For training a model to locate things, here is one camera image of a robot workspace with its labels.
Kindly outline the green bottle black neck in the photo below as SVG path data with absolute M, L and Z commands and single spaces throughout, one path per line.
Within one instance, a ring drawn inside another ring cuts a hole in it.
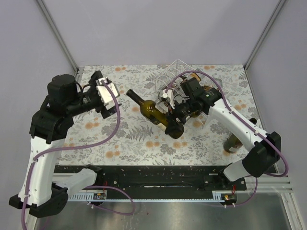
M 129 89 L 126 92 L 126 95 L 139 105 L 140 113 L 145 118 L 165 132 L 169 120 L 167 119 L 166 114 L 162 113 L 155 107 L 156 103 L 154 101 L 142 99 L 132 89 Z

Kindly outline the green bottle silver neck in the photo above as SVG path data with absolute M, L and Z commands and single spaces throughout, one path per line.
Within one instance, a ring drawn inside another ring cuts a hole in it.
M 158 98 L 157 106 L 162 113 L 172 112 L 172 108 L 168 105 L 167 102 L 162 102 Z

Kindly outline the clear square liquor bottle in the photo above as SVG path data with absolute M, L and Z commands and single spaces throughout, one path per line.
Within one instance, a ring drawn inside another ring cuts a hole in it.
M 183 81 L 188 81 L 188 80 L 190 80 L 190 79 L 192 79 L 192 78 L 196 79 L 197 82 L 200 82 L 200 81 L 201 81 L 200 76 L 199 76 L 197 73 L 194 73 L 194 72 L 193 72 L 193 73 L 183 74 L 183 75 L 181 76 L 181 79 L 182 79 Z

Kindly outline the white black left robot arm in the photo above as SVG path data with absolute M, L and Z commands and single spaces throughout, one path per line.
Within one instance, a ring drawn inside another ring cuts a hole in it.
M 93 165 L 64 182 L 52 181 L 59 154 L 64 146 L 74 117 L 95 110 L 103 118 L 119 114 L 119 104 L 108 107 L 119 97 L 115 83 L 94 72 L 84 90 L 69 74 L 57 75 L 47 85 L 47 96 L 33 115 L 30 125 L 31 152 L 24 184 L 17 195 L 10 198 L 10 206 L 36 218 L 57 215 L 68 199 L 86 187 L 99 189 L 104 184 L 103 171 Z

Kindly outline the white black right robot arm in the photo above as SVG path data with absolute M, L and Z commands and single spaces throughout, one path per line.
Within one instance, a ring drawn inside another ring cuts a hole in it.
M 260 177 L 280 159 L 281 137 L 278 133 L 257 127 L 236 109 L 230 106 L 219 85 L 205 90 L 191 78 L 180 85 L 187 96 L 185 102 L 176 103 L 172 114 L 182 119 L 194 112 L 202 111 L 209 118 L 222 123 L 243 144 L 248 154 L 245 158 L 231 163 L 222 170 L 218 184 L 228 190 L 236 180 L 246 177 Z

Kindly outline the clear acrylic wine rack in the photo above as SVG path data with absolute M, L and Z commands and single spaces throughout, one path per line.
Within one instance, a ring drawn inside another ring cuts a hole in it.
M 192 66 L 184 63 L 181 60 L 174 61 L 165 70 L 159 73 L 155 77 L 155 90 L 157 95 L 163 89 L 171 89 L 174 95 L 175 104 L 182 102 L 189 102 L 192 105 L 192 110 L 202 110 L 202 114 L 196 118 L 190 118 L 199 121 L 203 127 L 208 126 L 212 122 L 212 118 L 207 114 L 211 105 L 213 105 L 217 100 L 221 99 L 221 87 L 218 83 L 210 78 L 218 87 L 219 91 L 215 88 L 210 90 L 205 90 L 200 82 L 192 78 L 188 81 L 183 81 L 181 76 L 187 73 L 197 73 L 201 81 L 203 78 L 209 78 L 201 74 L 200 69 L 194 69 Z

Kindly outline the floral patterned table mat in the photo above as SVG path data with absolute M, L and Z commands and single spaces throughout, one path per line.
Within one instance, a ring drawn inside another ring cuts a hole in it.
M 203 127 L 191 119 L 184 134 L 172 139 L 141 115 L 126 92 L 132 89 L 143 99 L 153 100 L 155 77 L 164 69 L 163 65 L 86 66 L 79 79 L 82 86 L 99 70 L 119 88 L 120 127 L 116 129 L 115 115 L 103 119 L 90 111 L 75 117 L 64 143 L 68 150 L 61 153 L 58 164 L 227 165 L 244 158 L 244 148 L 233 154 L 223 149 L 229 132 L 216 120 Z

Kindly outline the aluminium corner frame post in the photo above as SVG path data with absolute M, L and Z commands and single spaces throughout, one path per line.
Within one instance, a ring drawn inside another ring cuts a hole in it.
M 62 52 L 64 53 L 67 61 L 70 64 L 73 72 L 75 74 L 77 74 L 79 72 L 79 66 L 77 65 L 77 63 L 75 62 L 71 52 L 69 51 L 69 49 L 68 49 L 68 47 L 67 47 L 67 45 L 66 45 L 58 27 L 57 27 L 53 17 L 52 17 L 49 9 L 47 8 L 45 1 L 44 0 L 35 0 L 35 2 L 37 4 L 38 8 L 40 9 L 40 11 L 42 12 L 45 20 L 47 21 L 47 24 L 49 25 L 53 35 L 55 36 Z

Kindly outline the right aluminium frame post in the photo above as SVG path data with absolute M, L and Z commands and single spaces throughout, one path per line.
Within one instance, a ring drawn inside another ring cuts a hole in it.
M 243 65 L 245 71 L 247 71 L 249 69 L 249 67 L 251 66 L 253 60 L 255 59 L 258 52 L 260 51 L 263 43 L 266 40 L 266 37 L 269 35 L 271 29 L 273 28 L 275 22 L 277 21 L 279 15 L 283 11 L 287 2 L 288 2 L 287 0 L 279 0 L 277 2 L 271 16 L 269 17 L 268 21 L 266 22 L 266 25 L 265 25 L 264 29 L 262 30 L 256 44 L 254 45 L 249 57 L 247 58 L 245 64 Z

